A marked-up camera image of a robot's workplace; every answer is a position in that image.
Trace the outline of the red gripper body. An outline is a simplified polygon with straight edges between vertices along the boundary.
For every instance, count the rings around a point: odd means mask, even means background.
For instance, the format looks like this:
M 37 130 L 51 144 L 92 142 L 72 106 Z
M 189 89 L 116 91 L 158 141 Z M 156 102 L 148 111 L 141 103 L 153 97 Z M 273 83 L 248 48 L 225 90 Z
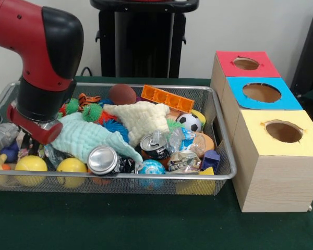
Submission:
M 38 122 L 27 119 L 19 113 L 16 103 L 10 103 L 8 105 L 7 117 L 12 123 L 41 144 L 53 142 L 63 128 L 63 124 L 56 119 L 51 122 Z

